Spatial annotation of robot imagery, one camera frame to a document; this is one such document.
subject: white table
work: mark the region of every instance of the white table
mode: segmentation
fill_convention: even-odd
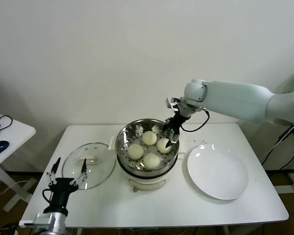
[[[57,177],[65,158],[77,147],[89,142],[109,144],[123,125],[69,126],[55,150],[46,171],[61,157]],[[194,129],[198,124],[185,125]],[[248,171],[249,183],[243,195],[222,201],[204,195],[190,180],[185,169],[186,158],[178,160],[166,184],[155,191],[133,192],[122,175],[119,164],[100,186],[71,194],[67,209],[67,227],[135,228],[187,227],[265,223],[289,217],[282,201],[259,163],[238,125],[207,124],[200,131],[182,133],[188,149],[201,141],[230,149]],[[47,177],[41,178],[20,221],[32,223],[36,214],[47,207],[42,190],[48,187]]]
[[[7,126],[9,123],[10,119],[8,117],[3,117],[0,120],[0,128]],[[35,133],[36,130],[33,127],[16,120],[13,120],[10,127],[0,131],[0,141],[8,141],[10,143],[10,145],[0,153],[0,164]],[[0,167],[0,182],[1,181],[16,192],[16,195],[3,207],[6,212],[9,212],[21,199],[29,203],[32,195],[28,193],[27,190],[29,190],[37,180],[32,178],[23,187],[20,187],[18,184],[15,184],[15,181]]]

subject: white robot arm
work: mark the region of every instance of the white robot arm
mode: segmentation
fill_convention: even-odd
[[[177,141],[181,124],[201,110],[247,121],[294,124],[294,92],[274,94],[251,84],[194,79],[187,84],[184,97],[167,100],[167,106],[175,111],[164,128],[171,142]]]

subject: white plate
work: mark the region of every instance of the white plate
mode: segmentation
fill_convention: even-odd
[[[230,150],[214,144],[194,148],[187,159],[187,168],[197,187],[218,199],[236,199],[248,184],[244,165]]]

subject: glass lid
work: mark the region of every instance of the glass lid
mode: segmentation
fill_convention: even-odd
[[[79,189],[90,189],[102,184],[111,175],[115,164],[115,152],[104,143],[88,143],[73,151],[62,167],[62,177],[78,178],[86,159],[87,179],[79,183]]]

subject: floor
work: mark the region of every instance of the floor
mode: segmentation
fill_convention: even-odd
[[[15,181],[28,180],[31,177],[39,179],[39,176],[35,175],[11,175]],[[271,178],[274,185],[287,185],[290,184],[290,180],[285,175],[273,175]],[[6,185],[0,185],[0,192],[6,189]],[[0,228],[8,223],[17,222],[21,219],[23,212],[26,209],[26,203],[19,202],[9,213],[3,211],[5,203],[12,198],[14,192],[10,189],[3,195],[0,195]],[[254,230],[250,235],[294,235],[294,194],[281,195],[281,199],[286,206],[290,218],[285,222],[268,223],[260,228]],[[232,231],[236,226],[230,226],[229,230]],[[30,228],[18,229],[20,235],[34,234]],[[68,231],[76,235],[77,229],[68,229]],[[200,227],[200,228],[178,228],[170,229],[148,229],[131,231],[130,229],[84,229],[82,235],[223,235],[223,229],[221,227]]]

